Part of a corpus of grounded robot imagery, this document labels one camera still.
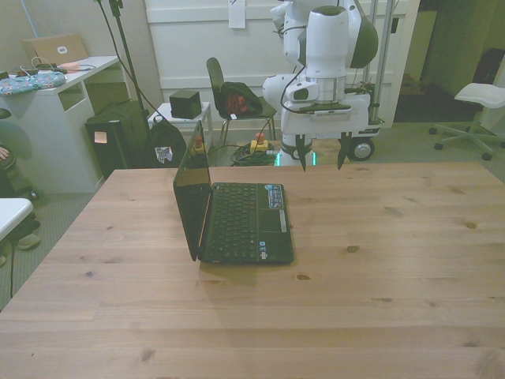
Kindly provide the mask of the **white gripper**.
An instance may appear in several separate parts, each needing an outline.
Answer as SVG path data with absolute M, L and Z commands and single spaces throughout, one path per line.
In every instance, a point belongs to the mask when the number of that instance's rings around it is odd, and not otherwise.
M 286 102 L 281 115 L 284 135 L 296 135 L 295 147 L 299 161 L 306 171 L 312 164 L 312 138 L 339 138 L 337 167 L 340 170 L 349 153 L 352 133 L 368 126 L 370 96 L 350 95 L 337 103 Z

